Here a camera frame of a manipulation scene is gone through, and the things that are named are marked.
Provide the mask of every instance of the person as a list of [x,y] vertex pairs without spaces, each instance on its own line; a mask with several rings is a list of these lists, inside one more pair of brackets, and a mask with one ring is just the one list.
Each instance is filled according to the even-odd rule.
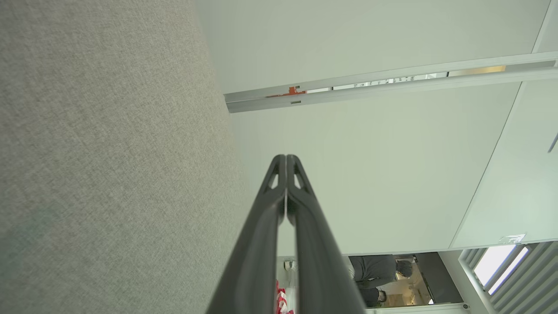
[[360,292],[366,307],[375,307],[378,303],[387,300],[386,292],[378,290],[377,288],[358,289],[358,292]]
[[370,289],[395,281],[395,273],[410,277],[411,262],[395,260],[393,255],[344,256],[349,275],[359,289]]

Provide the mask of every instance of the gray carpet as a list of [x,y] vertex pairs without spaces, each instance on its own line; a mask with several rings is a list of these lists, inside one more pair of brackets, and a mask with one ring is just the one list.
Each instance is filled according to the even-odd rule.
[[251,196],[190,1],[3,0],[0,51],[0,312],[204,312]]

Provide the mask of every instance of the gray shirt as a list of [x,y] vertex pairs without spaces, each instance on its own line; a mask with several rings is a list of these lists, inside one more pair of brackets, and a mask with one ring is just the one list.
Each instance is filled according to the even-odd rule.
[[393,255],[349,256],[359,289],[375,288],[395,281],[397,264]]

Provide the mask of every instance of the man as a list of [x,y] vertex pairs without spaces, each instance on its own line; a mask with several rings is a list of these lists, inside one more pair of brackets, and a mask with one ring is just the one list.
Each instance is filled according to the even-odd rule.
[[413,273],[410,261],[396,261],[393,255],[344,256],[343,259],[359,289],[375,288],[395,281],[395,272],[405,277]]
[[358,292],[360,292],[366,307],[375,307],[379,302],[385,302],[387,300],[386,292],[376,288],[358,289]]

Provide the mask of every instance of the red and white striped fabric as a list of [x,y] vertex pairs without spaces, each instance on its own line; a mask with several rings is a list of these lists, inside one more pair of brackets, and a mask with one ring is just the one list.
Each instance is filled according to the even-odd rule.
[[279,289],[279,281],[276,283],[277,287],[277,312],[275,314],[295,314],[293,310],[288,310],[287,295],[285,289]]

